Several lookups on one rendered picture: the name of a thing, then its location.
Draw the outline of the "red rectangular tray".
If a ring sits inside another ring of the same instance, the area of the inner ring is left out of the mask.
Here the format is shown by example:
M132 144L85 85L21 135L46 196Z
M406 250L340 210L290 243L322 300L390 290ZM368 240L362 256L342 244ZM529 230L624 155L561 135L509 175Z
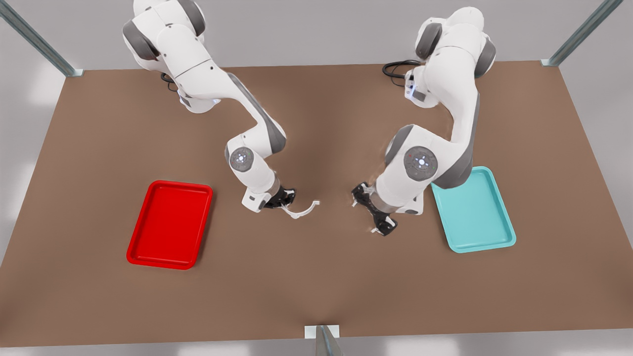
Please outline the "red rectangular tray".
M145 194L127 250L134 265L187 270L197 261L213 190L156 180Z

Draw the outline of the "silver frame post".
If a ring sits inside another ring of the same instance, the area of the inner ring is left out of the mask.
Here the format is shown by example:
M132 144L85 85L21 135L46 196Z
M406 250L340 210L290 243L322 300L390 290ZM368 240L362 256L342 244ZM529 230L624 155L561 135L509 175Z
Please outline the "silver frame post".
M339 337L339 325L304 327L304 338L315 339L315 356L344 356L337 342Z
M543 67L559 67L623 2L624 0L604 0L563 45L549 58L541 59L540 64Z
M84 74L84 70L70 65L6 0L0 0L0 18L4 19L13 30L20 34L65 77L81 77Z

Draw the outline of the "white drainage pipe clamp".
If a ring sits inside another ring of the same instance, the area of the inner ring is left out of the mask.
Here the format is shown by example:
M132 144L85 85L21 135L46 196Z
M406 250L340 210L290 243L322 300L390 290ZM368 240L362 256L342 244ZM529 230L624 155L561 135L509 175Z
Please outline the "white drainage pipe clamp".
M305 210L303 210L301 212L293 212L292 210L290 210L288 205L282 205L281 208L282 208L283 211L285 211L293 219L299 219L300 217L303 217L303 216L306 216L307 214L309 214L318 205L319 205L319 200L314 200L314 201L312 201L312 204L307 209L305 209Z

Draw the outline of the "teal rectangular tray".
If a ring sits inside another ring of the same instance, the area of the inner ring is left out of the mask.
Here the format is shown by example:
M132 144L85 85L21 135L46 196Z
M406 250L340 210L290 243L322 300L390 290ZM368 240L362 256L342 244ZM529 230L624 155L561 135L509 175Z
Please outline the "teal rectangular tray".
M430 186L453 252L480 252L515 245L515 230L488 167L473 167L468 180L459 187Z

